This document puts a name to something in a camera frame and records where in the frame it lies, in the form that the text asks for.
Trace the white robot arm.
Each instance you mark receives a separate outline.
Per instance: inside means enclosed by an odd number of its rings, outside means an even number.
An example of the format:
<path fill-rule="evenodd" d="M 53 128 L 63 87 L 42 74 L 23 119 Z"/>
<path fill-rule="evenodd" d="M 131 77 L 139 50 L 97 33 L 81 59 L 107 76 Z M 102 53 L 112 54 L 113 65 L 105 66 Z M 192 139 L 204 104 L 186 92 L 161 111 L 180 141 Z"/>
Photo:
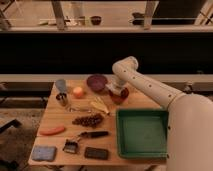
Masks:
<path fill-rule="evenodd" d="M 128 82 L 169 112 L 167 171 L 213 171 L 213 101 L 186 94 L 137 72 L 130 56 L 115 62 L 115 92 Z"/>

